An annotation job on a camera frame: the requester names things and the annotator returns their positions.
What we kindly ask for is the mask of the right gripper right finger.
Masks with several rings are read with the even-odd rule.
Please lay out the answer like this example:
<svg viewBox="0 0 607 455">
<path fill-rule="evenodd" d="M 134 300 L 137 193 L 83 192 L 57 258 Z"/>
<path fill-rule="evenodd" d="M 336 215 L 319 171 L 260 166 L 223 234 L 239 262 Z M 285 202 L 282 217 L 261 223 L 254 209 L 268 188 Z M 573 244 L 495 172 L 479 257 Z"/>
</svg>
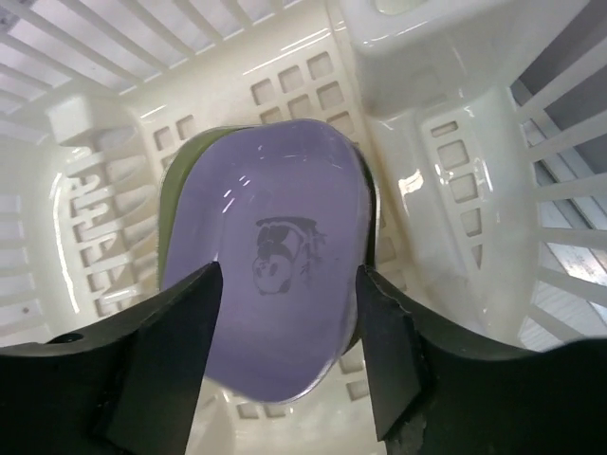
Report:
<svg viewBox="0 0 607 455">
<path fill-rule="evenodd" d="M 602 454 L 606 342 L 533 352 L 412 300 L 375 269 L 356 278 L 377 438 L 390 454 Z"/>
</svg>

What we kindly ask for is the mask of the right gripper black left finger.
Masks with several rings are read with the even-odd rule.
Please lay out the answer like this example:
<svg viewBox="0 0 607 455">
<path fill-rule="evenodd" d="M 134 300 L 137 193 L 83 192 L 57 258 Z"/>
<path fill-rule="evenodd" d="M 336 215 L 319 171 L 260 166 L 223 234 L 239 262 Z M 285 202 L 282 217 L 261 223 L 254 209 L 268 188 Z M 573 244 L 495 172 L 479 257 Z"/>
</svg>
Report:
<svg viewBox="0 0 607 455">
<path fill-rule="evenodd" d="M 97 323 L 1 351 L 5 454 L 182 454 L 223 278 L 207 264 Z"/>
</svg>

